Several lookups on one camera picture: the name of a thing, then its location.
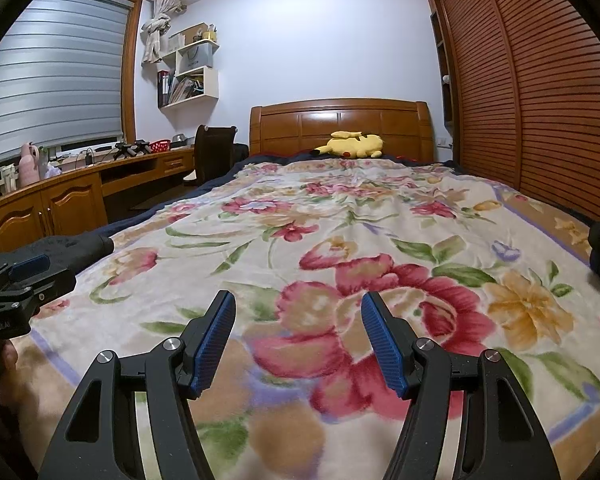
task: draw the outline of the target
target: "louvered wardrobe door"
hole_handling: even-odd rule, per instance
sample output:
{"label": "louvered wardrobe door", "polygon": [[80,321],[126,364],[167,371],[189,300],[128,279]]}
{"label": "louvered wardrobe door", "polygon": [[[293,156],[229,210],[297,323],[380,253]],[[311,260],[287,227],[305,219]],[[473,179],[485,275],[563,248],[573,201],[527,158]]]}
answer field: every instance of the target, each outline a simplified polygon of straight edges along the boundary
{"label": "louvered wardrobe door", "polygon": [[600,218],[600,42],[567,0],[496,3],[520,89],[520,190]]}
{"label": "louvered wardrobe door", "polygon": [[441,0],[458,73],[460,164],[517,186],[515,74],[493,0]]}

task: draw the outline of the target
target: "bedspread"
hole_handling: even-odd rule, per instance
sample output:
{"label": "bedspread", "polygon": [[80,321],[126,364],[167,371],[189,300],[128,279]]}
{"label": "bedspread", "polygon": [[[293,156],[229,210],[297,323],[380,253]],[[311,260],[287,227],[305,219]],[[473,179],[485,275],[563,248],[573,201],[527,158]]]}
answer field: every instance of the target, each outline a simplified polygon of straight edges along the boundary
{"label": "bedspread", "polygon": [[[179,335],[219,289],[237,319],[190,403],[216,478],[379,479],[409,405],[384,385],[360,317],[367,291],[445,349],[498,348],[564,480],[600,448],[600,282],[588,229],[497,182],[389,160],[248,165],[114,236],[115,252],[18,339],[17,403],[35,465],[103,349]],[[159,478],[142,402],[147,478]],[[450,478],[462,394],[450,400]]]}

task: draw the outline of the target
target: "drawer handle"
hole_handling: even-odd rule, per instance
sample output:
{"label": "drawer handle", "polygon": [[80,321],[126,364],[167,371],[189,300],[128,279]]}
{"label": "drawer handle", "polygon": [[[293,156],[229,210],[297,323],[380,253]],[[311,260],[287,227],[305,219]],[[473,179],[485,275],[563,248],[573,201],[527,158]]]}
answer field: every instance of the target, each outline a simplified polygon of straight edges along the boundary
{"label": "drawer handle", "polygon": [[54,216],[51,214],[51,208],[47,207],[46,212],[49,213],[49,221],[51,222],[51,230],[55,233],[56,226],[54,225]]}
{"label": "drawer handle", "polygon": [[45,222],[42,219],[42,213],[40,211],[38,211],[38,220],[40,220],[40,228],[42,229],[42,234],[46,236]]}

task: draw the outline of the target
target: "white wall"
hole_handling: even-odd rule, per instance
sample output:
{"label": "white wall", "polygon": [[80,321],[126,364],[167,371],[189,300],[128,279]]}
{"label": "white wall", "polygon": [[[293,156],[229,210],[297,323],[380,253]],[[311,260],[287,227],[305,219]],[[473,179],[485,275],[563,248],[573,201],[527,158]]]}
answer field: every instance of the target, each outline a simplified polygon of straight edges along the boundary
{"label": "white wall", "polygon": [[[142,0],[140,9],[140,27],[151,18],[153,4]],[[158,109],[157,74],[158,70],[168,70],[166,65],[146,64],[141,65],[144,55],[144,32],[138,34],[136,44],[136,74],[134,78],[134,105],[136,108],[136,138],[148,141],[169,139],[176,134],[173,116],[163,114]]]}
{"label": "white wall", "polygon": [[[448,138],[429,16],[427,0],[202,0],[172,30],[218,27],[220,99],[165,114],[187,136],[201,123],[238,126],[237,142],[248,144],[253,106],[339,97],[426,101],[436,137]],[[450,158],[450,150],[440,151]]]}

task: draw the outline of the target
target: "hand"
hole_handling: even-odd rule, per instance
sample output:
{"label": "hand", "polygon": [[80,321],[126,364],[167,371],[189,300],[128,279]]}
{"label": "hand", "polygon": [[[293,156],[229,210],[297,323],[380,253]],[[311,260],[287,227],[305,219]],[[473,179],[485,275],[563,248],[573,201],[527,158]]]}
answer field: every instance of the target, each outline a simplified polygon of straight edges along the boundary
{"label": "hand", "polygon": [[4,373],[0,377],[0,404],[2,406],[12,406],[15,396],[15,371],[18,362],[18,351],[11,341],[5,341],[2,346],[2,362],[4,363]]}

